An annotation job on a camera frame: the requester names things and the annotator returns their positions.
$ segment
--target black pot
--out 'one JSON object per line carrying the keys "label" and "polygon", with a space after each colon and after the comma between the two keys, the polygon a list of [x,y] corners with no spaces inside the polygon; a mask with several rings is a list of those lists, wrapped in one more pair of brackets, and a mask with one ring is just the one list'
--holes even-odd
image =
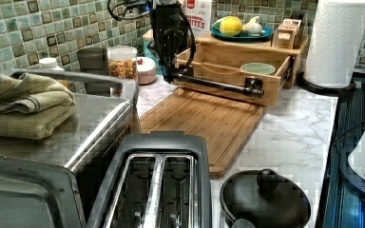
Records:
{"label": "black pot", "polygon": [[229,227],[301,228],[311,215],[298,186],[274,171],[239,172],[221,187],[221,210]]}

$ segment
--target paper towel holder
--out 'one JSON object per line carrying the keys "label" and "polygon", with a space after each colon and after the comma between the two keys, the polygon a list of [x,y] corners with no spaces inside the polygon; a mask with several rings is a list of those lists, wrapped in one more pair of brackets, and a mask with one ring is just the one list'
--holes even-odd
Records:
{"label": "paper towel holder", "polygon": [[301,72],[298,75],[298,86],[301,88],[313,92],[319,95],[325,95],[325,96],[335,96],[335,97],[341,97],[341,98],[350,98],[355,92],[356,83],[354,79],[351,79],[351,82],[342,88],[330,88],[330,87],[324,87],[320,85],[315,85],[310,82],[307,82],[304,79],[304,72]]}

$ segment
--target toaster slot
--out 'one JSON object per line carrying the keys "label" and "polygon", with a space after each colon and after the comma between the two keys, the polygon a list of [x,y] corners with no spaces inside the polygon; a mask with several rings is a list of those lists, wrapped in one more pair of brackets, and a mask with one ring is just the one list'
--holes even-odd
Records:
{"label": "toaster slot", "polygon": [[164,161],[162,227],[193,227],[195,161],[191,156],[168,156]]}
{"label": "toaster slot", "polygon": [[142,227],[155,162],[153,156],[129,156],[118,181],[105,227]]}

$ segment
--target folded towel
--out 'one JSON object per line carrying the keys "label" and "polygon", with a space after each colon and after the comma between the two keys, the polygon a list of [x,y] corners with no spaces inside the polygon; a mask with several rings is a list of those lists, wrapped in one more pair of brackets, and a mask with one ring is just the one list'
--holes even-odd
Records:
{"label": "folded towel", "polygon": [[0,136],[44,139],[74,106],[73,93],[49,77],[25,73],[13,79],[0,74]]}

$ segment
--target wooden cutting board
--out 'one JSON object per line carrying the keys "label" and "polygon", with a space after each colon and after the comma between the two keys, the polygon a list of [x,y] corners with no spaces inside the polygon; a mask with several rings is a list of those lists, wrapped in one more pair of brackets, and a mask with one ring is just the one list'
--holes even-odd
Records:
{"label": "wooden cutting board", "polygon": [[212,178],[224,175],[246,145],[265,112],[261,104],[177,89],[141,117],[143,133],[184,131],[206,140]]}

